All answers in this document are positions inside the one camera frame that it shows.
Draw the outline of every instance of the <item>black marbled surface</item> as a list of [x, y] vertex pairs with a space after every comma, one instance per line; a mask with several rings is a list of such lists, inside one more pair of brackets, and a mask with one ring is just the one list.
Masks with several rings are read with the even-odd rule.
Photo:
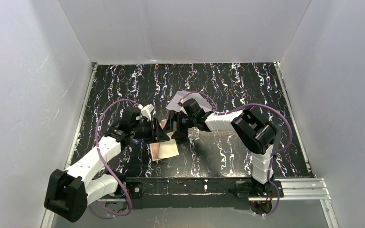
[[[88, 152], [94, 142], [98, 115], [113, 101], [129, 98], [142, 105], [152, 103], [159, 120], [167, 117], [165, 107], [177, 91], [200, 91], [218, 104], [219, 111], [246, 103], [261, 103], [281, 111], [292, 124], [273, 63], [159, 64], [98, 66], [77, 139], [72, 164]], [[102, 122], [103, 132], [125, 105], [113, 108]], [[274, 124], [283, 122], [262, 110]], [[287, 129], [280, 140], [288, 140]], [[110, 166], [127, 177], [248, 177], [250, 152], [233, 132], [190, 130], [189, 139], [178, 141], [180, 155], [152, 162], [149, 145], [131, 145], [110, 161]], [[276, 176], [309, 177], [294, 133], [293, 143], [277, 156]]]

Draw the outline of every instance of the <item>purple cable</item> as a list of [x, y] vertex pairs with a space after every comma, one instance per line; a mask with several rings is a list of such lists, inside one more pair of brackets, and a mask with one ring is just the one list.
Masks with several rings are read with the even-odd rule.
[[93, 215], [95, 215], [96, 217], [99, 217], [99, 218], [101, 218], [101, 219], [113, 219], [114, 217], [107, 217], [107, 216], [102, 216], [102, 215], [99, 215], [99, 214], [97, 214], [92, 208], [91, 208], [91, 206], [89, 205], [88, 207], [87, 207], [88, 209], [89, 209], [89, 211], [93, 214]]
[[212, 98], [204, 93], [201, 93], [201, 92], [196, 92], [196, 91], [192, 91], [192, 92], [189, 92], [187, 93], [185, 96], [182, 97], [182, 99], [186, 98], [188, 95], [190, 94], [201, 94], [202, 96], [205, 96], [206, 98], [208, 98], [212, 104], [213, 104], [213, 111], [216, 112], [218, 110], [218, 105], [216, 104], [216, 102], [214, 100], [212, 100]]
[[[122, 101], [131, 102], [136, 106], [139, 105], [138, 103], [136, 103], [135, 101], [130, 100], [130, 99], [120, 99], [120, 100], [114, 101], [112, 104], [110, 104], [109, 107], [107, 107], [104, 110], [103, 114], [101, 114], [100, 118], [97, 121], [96, 129], [95, 129], [95, 145], [97, 147], [98, 157], [100, 158], [101, 162], [104, 164], [104, 167], [107, 169], [108, 172], [110, 172], [111, 176], [113, 176], [115, 178], [115, 180], [118, 182], [118, 185], [121, 187], [122, 191], [125, 193], [126, 203], [128, 205], [128, 211], [126, 213], [117, 213], [117, 212], [114, 212], [114, 211], [106, 208], [100, 202], [98, 202], [98, 201], [96, 201], [96, 202], [101, 208], [106, 210], [109, 214], [112, 214], [112, 215], [115, 215], [115, 216], [127, 216], [127, 215], [129, 215], [132, 211], [132, 201], [131, 201], [131, 198], [129, 197], [129, 194], [128, 194], [125, 186], [123, 185], [123, 183], [120, 181], [120, 179], [117, 177], [117, 175], [111, 170], [110, 166], [107, 164], [106, 160], [101, 155], [100, 148], [98, 147], [98, 126], [101, 123], [101, 121], [103, 120], [103, 118], [104, 118], [105, 114], [108, 112], [108, 110], [110, 110], [111, 107], [113, 107], [114, 105], [116, 105], [117, 103], [122, 102]], [[113, 217], [105, 217], [105, 216], [98, 215], [97, 213], [95, 213], [93, 211], [93, 209], [90, 206], [89, 206], [89, 210], [99, 218], [102, 218], [102, 219], [112, 219], [113, 218]]]

